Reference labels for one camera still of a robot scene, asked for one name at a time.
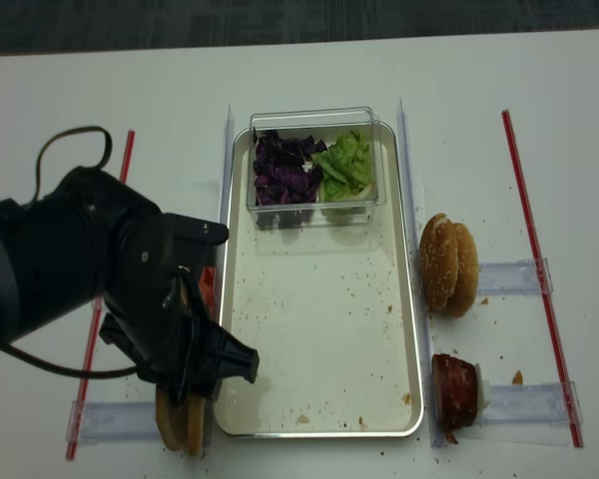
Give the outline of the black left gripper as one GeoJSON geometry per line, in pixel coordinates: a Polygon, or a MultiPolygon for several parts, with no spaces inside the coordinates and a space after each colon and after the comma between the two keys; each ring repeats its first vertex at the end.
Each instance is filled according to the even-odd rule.
{"type": "Polygon", "coordinates": [[[94,168],[74,169],[57,190],[78,199],[105,231],[108,312],[99,336],[132,360],[141,379],[179,404],[192,392],[216,398],[226,378],[256,381],[258,352],[210,319],[198,286],[229,237],[226,226],[165,214],[94,168]]]}

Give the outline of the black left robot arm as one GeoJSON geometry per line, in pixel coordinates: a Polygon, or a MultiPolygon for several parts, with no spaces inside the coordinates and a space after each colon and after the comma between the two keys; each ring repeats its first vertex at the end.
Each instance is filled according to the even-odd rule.
{"type": "Polygon", "coordinates": [[[174,405],[215,398],[225,378],[254,381],[258,353],[212,321],[199,286],[228,236],[94,168],[74,169],[30,206],[1,201],[0,351],[101,297],[101,338],[174,405]]]}

